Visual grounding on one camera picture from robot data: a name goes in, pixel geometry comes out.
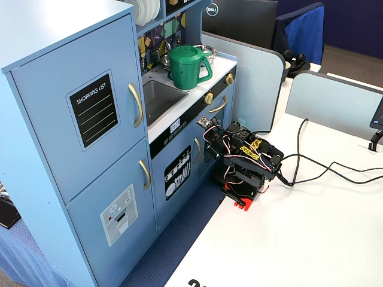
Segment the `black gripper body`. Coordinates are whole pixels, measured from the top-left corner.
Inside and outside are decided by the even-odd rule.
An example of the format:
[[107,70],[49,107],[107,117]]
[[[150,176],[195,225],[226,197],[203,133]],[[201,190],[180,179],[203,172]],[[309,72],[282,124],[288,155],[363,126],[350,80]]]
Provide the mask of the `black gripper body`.
[[213,147],[218,150],[230,149],[229,130],[224,129],[218,124],[211,124],[209,127],[207,127],[206,131],[203,134],[203,139],[205,141],[205,150],[208,150],[210,147]]

